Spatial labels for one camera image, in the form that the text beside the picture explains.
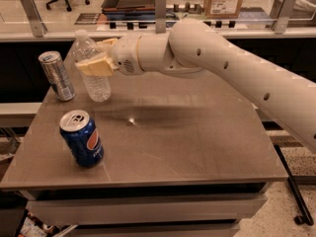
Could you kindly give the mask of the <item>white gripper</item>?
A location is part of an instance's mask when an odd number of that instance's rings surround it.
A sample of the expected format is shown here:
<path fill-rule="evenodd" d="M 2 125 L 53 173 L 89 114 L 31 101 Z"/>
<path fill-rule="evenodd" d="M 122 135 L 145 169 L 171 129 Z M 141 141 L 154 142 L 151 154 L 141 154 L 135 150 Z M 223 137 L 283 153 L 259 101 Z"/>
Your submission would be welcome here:
<path fill-rule="evenodd" d="M 137 56 L 140 35 L 127 35 L 120 39 L 97 41 L 97 50 L 101 53 L 76 62 L 76 68 L 87 76 L 111 77 L 116 70 L 126 76 L 144 73 Z"/>

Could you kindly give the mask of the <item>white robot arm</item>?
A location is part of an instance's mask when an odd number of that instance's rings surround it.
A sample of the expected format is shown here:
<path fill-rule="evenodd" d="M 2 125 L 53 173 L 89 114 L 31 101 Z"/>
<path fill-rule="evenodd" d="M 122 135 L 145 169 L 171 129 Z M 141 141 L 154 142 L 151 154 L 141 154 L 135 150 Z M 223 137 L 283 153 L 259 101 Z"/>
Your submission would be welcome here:
<path fill-rule="evenodd" d="M 234 45 L 201 21 L 184 19 L 164 34 L 107 39 L 97 49 L 99 54 L 76 63 L 83 74 L 191 77 L 210 71 L 316 151 L 316 83 Z"/>

